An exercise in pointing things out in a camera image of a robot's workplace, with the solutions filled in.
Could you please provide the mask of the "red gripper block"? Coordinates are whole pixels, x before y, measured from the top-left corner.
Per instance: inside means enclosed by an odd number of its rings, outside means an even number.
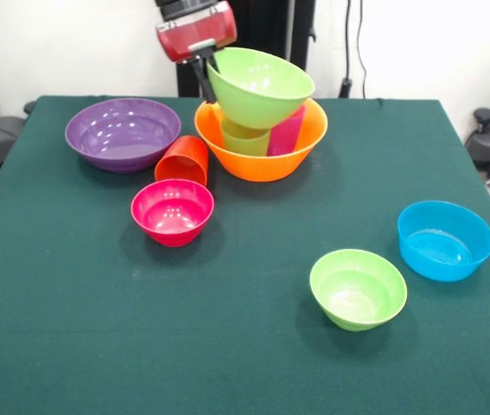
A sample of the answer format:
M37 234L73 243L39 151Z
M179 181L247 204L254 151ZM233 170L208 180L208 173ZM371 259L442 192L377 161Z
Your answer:
M156 26L158 41L173 62L195 58L206 48L223 48L237 40L238 31L231 5L227 1L156 1L162 22ZM212 68L219 67L212 52ZM207 72L207 60L191 62L202 97L208 104L217 98Z

